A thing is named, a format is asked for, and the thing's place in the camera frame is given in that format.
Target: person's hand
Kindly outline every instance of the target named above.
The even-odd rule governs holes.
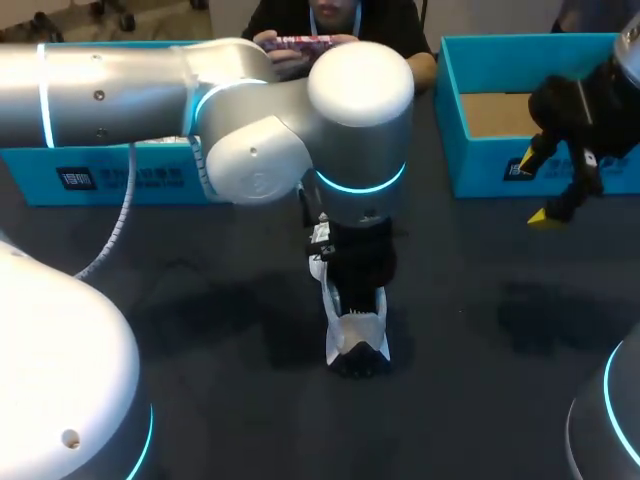
[[[358,37],[354,37],[353,35],[332,35],[331,41],[335,45],[343,45],[345,43],[357,42]]]
[[[267,30],[253,37],[253,42],[262,49],[278,37],[275,30]],[[281,79],[294,77],[309,68],[309,60],[295,50],[272,50],[267,55],[273,62],[274,69]]]

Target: black shirt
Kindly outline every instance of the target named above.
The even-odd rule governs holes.
[[[340,33],[350,35],[352,29]],[[251,40],[265,30],[281,37],[311,35],[308,0],[261,0],[242,37]],[[391,47],[404,58],[431,53],[413,0],[362,0],[359,38]]]

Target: floor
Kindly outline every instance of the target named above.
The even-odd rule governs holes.
[[[422,0],[415,0],[418,9]],[[560,8],[561,0],[429,0],[425,33],[434,50],[443,35],[546,32]],[[213,1],[210,20],[207,12],[191,10],[181,0],[129,0],[137,14],[138,28],[123,33],[117,16],[93,21],[86,7],[73,8],[54,20],[72,42],[113,40],[199,40],[238,35],[246,25],[258,0]],[[29,29],[7,32],[7,41],[37,41]]]
[[[88,7],[73,7],[52,16],[67,42],[139,41],[139,40],[206,40],[213,38],[209,12],[193,10],[188,1],[129,0],[127,6],[135,14],[136,30],[122,32],[118,15],[107,12],[101,19],[92,18]],[[42,36],[28,26],[6,32],[9,42],[36,42]]]

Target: phone case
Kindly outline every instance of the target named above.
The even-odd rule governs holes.
[[[274,50],[295,50],[310,60],[317,60],[320,55],[333,46],[334,44],[330,36],[321,35],[317,37],[278,37],[273,42],[267,42],[263,48],[266,52],[272,52]]]

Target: table surface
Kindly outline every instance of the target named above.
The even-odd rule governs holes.
[[[640,202],[592,201],[570,229],[534,232],[540,199],[455,201],[432,98],[415,110],[391,375],[323,367],[293,198],[133,210],[91,283],[137,335],[167,479],[570,478],[569,405],[636,320]],[[4,167],[0,205],[8,236],[66,272],[117,216],[28,209]]]

